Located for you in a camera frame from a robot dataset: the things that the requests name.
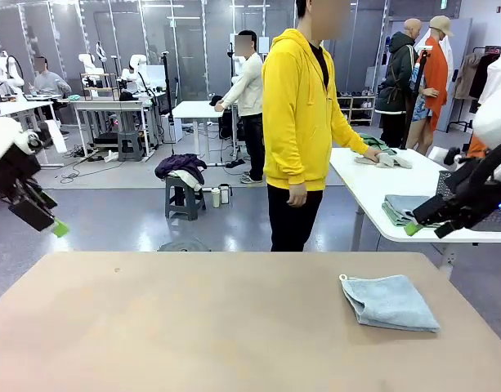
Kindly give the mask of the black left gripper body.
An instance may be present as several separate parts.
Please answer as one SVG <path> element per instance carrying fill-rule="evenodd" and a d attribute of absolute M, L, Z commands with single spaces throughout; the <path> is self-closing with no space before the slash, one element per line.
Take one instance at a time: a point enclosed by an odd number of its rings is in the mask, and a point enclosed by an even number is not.
<path fill-rule="evenodd" d="M 36 157 L 21 149 L 9 149 L 0 158 L 0 196 L 11 203 L 29 198 L 41 208 L 52 209 L 57 202 L 34 179 L 41 170 Z"/>

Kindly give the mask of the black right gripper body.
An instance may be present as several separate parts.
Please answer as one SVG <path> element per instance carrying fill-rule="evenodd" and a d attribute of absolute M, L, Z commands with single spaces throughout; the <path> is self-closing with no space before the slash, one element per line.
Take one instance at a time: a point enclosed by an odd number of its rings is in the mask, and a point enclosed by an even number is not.
<path fill-rule="evenodd" d="M 474 171 L 450 172 L 445 178 L 450 196 L 444 196 L 446 213 L 452 221 L 479 223 L 495 210 L 501 208 L 501 182 Z"/>

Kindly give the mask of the person's right hand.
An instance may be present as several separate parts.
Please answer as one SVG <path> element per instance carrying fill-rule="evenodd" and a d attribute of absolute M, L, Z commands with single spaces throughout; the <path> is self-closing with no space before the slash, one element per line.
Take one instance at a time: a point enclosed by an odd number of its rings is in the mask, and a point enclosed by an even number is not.
<path fill-rule="evenodd" d="M 302 207 L 306 204 L 307 189 L 306 184 L 295 184 L 289 186 L 289 199 L 287 204 L 290 207 Z"/>

